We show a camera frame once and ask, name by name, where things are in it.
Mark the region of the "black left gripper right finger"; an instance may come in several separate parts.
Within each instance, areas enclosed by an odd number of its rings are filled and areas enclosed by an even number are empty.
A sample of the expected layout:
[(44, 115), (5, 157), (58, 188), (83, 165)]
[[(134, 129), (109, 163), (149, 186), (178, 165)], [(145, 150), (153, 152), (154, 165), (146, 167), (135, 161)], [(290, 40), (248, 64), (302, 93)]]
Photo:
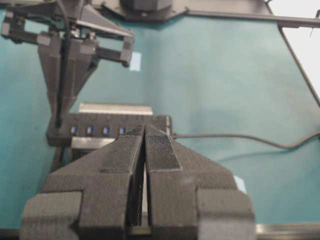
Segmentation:
[(148, 125), (147, 204), (155, 240), (253, 240), (251, 199), (232, 172)]

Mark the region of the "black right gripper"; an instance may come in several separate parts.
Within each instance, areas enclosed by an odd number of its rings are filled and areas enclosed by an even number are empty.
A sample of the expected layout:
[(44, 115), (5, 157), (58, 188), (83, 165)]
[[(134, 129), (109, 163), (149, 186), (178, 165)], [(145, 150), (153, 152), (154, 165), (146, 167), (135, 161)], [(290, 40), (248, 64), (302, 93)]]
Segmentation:
[[(25, 21), (47, 25), (54, 33), (65, 34), (69, 46), (63, 87), (63, 113), (75, 103), (78, 94), (97, 69), (99, 58), (130, 65), (134, 33), (105, 18), (90, 0), (47, 0), (29, 4), (9, 3), (0, 34), (16, 43), (38, 44), (38, 55), (52, 116), (58, 120), (58, 92), (62, 71), (62, 39), (55, 34), (36, 34), (25, 30)], [(123, 42), (121, 51), (98, 47), (96, 40), (75, 40), (82, 35), (99, 36)]]

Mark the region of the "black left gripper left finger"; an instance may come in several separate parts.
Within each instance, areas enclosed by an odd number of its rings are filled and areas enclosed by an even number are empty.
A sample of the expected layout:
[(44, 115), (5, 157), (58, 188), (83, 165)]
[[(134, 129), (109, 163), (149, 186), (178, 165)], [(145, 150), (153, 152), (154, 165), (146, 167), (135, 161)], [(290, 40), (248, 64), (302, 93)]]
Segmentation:
[(124, 240), (140, 221), (145, 126), (50, 173), (24, 207), (21, 240)]

